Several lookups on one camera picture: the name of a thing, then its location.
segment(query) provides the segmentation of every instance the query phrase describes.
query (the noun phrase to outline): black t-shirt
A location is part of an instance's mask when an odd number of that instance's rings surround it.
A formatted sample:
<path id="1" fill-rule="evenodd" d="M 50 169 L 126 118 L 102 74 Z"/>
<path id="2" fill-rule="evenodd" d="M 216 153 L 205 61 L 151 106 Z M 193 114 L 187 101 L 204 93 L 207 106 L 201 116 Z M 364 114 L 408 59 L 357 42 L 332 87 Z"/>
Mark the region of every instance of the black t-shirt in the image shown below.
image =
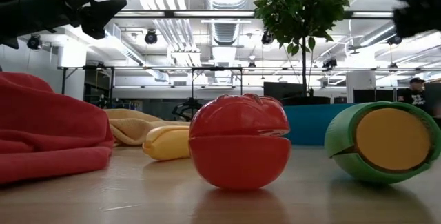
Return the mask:
<path id="1" fill-rule="evenodd" d="M 426 99 L 424 97 L 424 91 L 406 89 L 398 93 L 398 97 L 400 96 L 402 96 L 402 98 L 404 99 L 401 102 L 414 105 L 424 111 L 426 110 Z"/>

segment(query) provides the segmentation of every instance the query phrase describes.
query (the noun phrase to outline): potted tree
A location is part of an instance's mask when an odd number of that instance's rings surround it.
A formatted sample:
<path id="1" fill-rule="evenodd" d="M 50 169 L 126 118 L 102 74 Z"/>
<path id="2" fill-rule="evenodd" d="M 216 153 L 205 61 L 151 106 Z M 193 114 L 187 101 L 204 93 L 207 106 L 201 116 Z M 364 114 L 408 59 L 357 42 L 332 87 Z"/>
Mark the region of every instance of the potted tree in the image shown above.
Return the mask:
<path id="1" fill-rule="evenodd" d="M 313 56 L 315 38 L 333 41 L 328 34 L 335 22 L 345 17 L 345 6 L 349 0 L 257 0 L 256 18 L 262 19 L 265 29 L 279 43 L 287 44 L 287 51 L 294 56 L 302 52 L 302 97 L 299 104 L 314 104 L 314 97 L 307 97 L 306 58 Z"/>

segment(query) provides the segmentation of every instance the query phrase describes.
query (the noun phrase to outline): red fabric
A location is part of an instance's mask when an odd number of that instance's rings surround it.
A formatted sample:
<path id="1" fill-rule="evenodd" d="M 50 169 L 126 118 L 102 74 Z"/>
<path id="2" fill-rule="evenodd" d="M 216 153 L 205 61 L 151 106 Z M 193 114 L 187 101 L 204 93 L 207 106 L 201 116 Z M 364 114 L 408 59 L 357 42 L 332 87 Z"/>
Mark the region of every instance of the red fabric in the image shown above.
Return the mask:
<path id="1" fill-rule="evenodd" d="M 29 74 L 0 72 L 0 184 L 103 169 L 113 142 L 101 109 Z"/>

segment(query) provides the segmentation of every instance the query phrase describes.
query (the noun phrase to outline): red toy tomato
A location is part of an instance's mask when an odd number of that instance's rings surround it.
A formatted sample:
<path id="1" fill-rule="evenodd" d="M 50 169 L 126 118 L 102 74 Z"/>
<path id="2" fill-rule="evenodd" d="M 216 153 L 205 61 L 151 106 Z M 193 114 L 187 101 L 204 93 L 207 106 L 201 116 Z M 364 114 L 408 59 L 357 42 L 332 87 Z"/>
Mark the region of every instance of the red toy tomato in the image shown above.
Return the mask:
<path id="1" fill-rule="evenodd" d="M 263 187 L 277 179 L 291 151 L 282 105 L 268 96 L 223 95 L 194 116 L 189 148 L 199 174 L 232 190 Z"/>

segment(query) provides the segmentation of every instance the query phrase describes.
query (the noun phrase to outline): ceiling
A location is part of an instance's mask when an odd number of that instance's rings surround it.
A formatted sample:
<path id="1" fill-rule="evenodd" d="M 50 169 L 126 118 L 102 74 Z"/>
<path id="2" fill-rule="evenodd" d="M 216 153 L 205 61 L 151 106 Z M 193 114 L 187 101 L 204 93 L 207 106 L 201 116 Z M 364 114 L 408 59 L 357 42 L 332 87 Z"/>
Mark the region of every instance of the ceiling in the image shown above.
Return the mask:
<path id="1" fill-rule="evenodd" d="M 140 4 L 140 0 L 127 0 L 127 10 L 142 10 L 143 7 Z M 248 0 L 246 9 L 253 10 L 253 1 Z M 391 11 L 400 5 L 395 0 L 349 0 L 351 7 L 347 10 L 353 11 Z M 205 0 L 185 0 L 186 6 L 191 10 L 203 10 L 207 9 Z M 201 61 L 206 62 L 212 59 L 212 39 L 210 37 L 209 24 L 201 23 L 201 19 L 190 19 L 190 26 L 197 45 L 197 48 L 201 51 Z M 334 38 L 334 41 L 345 41 L 347 44 L 353 42 L 351 37 L 356 41 L 357 38 L 373 32 L 375 29 L 383 26 L 389 21 L 385 20 L 344 20 L 337 22 L 337 26 L 333 31 L 329 32 Z M 168 44 L 161 36 L 159 31 L 158 42 L 154 45 L 148 45 L 144 42 L 144 36 L 147 29 L 156 28 L 153 20 L 151 19 L 114 19 L 111 24 L 116 24 L 120 27 L 122 33 L 122 39 L 128 43 L 139 54 L 145 56 L 146 60 L 151 57 L 161 58 L 164 60 L 167 56 Z M 237 61 L 243 61 L 243 65 L 249 61 L 251 55 L 255 56 L 257 66 L 265 67 L 280 67 L 280 66 L 301 66 L 300 53 L 294 57 L 288 57 L 284 48 L 279 49 L 277 44 L 271 46 L 263 46 L 260 39 L 263 34 L 263 24 L 260 20 L 251 20 L 251 23 L 240 25 L 240 34 L 237 41 L 237 51 L 235 59 Z M 363 58 L 363 56 L 370 56 L 368 54 L 374 54 L 375 62 L 377 65 L 386 67 L 400 58 L 408 57 L 413 54 L 417 54 L 420 51 L 432 48 L 433 46 L 440 44 L 439 33 L 427 33 L 422 34 L 419 37 L 413 37 L 411 39 L 404 40 L 400 45 L 393 45 L 389 47 L 386 43 L 377 43 L 368 48 L 361 49 L 357 54 L 357 58 Z M 311 61 L 316 63 L 319 67 L 322 65 L 322 61 L 328 57 L 327 52 L 334 47 L 333 51 L 337 51 L 336 56 L 339 65 L 345 65 L 345 67 L 351 67 L 351 61 L 348 59 L 352 57 L 351 51 L 346 50 L 345 46 L 340 44 L 336 49 L 337 43 L 325 43 L 322 40 L 317 41 L 316 49 L 312 55 Z M 94 42 L 91 44 L 93 51 L 99 54 L 98 58 L 106 63 L 124 63 L 127 59 L 112 46 L 106 43 Z M 434 50 L 432 53 L 428 53 L 427 56 L 420 57 L 413 61 L 410 61 L 405 67 L 418 67 L 430 62 L 441 61 L 441 54 L 439 50 Z M 155 64 L 158 59 L 153 59 L 150 62 Z"/>

